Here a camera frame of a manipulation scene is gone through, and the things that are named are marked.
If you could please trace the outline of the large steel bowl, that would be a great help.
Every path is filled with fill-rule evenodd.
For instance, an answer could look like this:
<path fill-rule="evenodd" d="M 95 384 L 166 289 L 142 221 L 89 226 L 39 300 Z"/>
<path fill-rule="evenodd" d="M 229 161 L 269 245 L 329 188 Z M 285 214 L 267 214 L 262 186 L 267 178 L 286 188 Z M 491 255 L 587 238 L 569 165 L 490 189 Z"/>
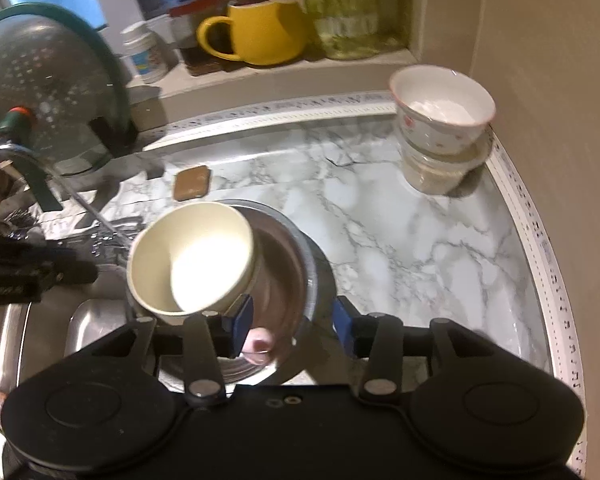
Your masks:
<path fill-rule="evenodd" d="M 330 303 L 336 295 L 332 268 L 321 248 L 276 209 L 253 200 L 223 200 L 249 222 L 258 243 L 253 323 L 274 336 L 274 347 L 252 361 L 242 354 L 222 360 L 228 392 L 237 385 L 307 385 L 307 369 L 325 365 L 335 339 Z"/>

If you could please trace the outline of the cream plastic bowl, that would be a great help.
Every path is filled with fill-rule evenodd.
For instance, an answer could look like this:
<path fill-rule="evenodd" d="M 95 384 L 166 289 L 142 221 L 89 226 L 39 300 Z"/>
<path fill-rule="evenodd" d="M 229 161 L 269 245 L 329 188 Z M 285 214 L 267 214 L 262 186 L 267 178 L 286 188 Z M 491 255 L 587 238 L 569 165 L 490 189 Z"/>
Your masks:
<path fill-rule="evenodd" d="M 169 325 L 224 313 L 252 287 L 256 236 L 238 209 L 219 202 L 175 208 L 132 243 L 126 281 L 134 300 Z"/>

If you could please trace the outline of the pink handled steel-lined bowl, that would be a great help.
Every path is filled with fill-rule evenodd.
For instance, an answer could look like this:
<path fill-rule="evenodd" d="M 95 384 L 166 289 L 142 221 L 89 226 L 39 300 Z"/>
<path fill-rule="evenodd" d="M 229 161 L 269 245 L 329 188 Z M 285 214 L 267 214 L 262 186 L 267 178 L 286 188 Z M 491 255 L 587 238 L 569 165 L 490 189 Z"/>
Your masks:
<path fill-rule="evenodd" d="M 252 289 L 254 328 L 272 333 L 268 352 L 279 367 L 294 352 L 294 338 L 309 304 L 312 271 L 306 237 L 290 222 L 260 210 L 244 211 L 258 242 L 259 267 Z"/>

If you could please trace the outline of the stainless steel sink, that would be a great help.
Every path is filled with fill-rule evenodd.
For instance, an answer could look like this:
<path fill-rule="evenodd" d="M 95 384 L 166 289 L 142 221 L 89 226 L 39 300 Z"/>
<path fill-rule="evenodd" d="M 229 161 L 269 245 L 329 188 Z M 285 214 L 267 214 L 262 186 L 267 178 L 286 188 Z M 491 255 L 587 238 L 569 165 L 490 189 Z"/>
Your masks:
<path fill-rule="evenodd" d="M 0 392 L 128 322 L 125 270 L 105 264 L 92 284 L 55 286 L 37 304 L 0 306 Z"/>

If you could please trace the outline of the brown soap bar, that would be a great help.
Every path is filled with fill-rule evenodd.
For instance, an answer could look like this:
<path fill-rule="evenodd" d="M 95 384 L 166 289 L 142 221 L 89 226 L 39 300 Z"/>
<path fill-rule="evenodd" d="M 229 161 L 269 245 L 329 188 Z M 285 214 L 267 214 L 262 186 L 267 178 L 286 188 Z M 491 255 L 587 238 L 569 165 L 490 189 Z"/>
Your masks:
<path fill-rule="evenodd" d="M 185 202 L 201 198 L 209 193 L 211 170 L 206 165 L 187 168 L 180 171 L 173 182 L 173 199 Z"/>

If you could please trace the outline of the glass pot lid green rim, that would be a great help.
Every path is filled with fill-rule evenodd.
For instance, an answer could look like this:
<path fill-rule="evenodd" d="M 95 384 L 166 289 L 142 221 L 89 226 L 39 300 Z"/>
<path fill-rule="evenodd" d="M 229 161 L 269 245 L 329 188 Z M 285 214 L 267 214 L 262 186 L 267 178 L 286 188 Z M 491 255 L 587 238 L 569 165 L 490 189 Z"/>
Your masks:
<path fill-rule="evenodd" d="M 0 143 L 72 177 L 126 154 L 136 138 L 122 64 L 94 28 L 49 3 L 0 11 Z"/>

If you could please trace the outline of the white floral bowl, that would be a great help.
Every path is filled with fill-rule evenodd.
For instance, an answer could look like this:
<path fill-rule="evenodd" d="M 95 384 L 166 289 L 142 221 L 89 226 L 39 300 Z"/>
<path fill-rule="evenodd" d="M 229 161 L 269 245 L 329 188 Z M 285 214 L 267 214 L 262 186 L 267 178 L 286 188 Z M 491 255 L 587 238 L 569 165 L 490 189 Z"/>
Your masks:
<path fill-rule="evenodd" d="M 425 152 L 460 154 L 475 144 L 496 115 L 489 92 L 467 75 L 414 64 L 389 79 L 396 120 L 405 140 Z"/>

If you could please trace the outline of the white label jar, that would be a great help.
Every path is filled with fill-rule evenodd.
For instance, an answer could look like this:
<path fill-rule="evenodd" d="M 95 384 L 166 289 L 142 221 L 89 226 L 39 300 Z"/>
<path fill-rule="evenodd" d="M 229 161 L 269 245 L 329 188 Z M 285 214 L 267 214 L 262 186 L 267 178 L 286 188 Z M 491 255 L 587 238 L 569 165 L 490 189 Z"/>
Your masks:
<path fill-rule="evenodd" d="M 146 84 L 162 79 L 168 73 L 156 35 L 145 22 L 136 22 L 121 32 L 123 45 L 131 62 Z"/>

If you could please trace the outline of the yellow mug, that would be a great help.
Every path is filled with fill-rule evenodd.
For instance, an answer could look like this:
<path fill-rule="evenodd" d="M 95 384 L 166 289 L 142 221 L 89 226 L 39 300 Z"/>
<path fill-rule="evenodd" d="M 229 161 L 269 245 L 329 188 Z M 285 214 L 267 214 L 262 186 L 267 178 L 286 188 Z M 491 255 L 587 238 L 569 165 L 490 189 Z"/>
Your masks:
<path fill-rule="evenodd" d="M 232 53 L 216 50 L 210 44 L 208 36 L 216 25 L 230 29 Z M 290 62 L 302 55 L 309 38 L 306 17 L 296 2 L 230 4 L 227 15 L 206 18 L 197 28 L 198 44 L 206 52 L 221 60 L 253 66 Z"/>

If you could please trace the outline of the green glass pitcher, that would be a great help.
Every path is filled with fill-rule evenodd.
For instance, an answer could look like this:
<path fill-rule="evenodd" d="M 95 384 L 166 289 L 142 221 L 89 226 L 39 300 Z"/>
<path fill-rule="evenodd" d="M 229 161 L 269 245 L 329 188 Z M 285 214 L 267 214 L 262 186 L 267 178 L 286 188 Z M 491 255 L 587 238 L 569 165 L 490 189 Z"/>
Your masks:
<path fill-rule="evenodd" d="M 410 40 L 412 0 L 304 0 L 304 8 L 332 60 L 371 58 Z"/>

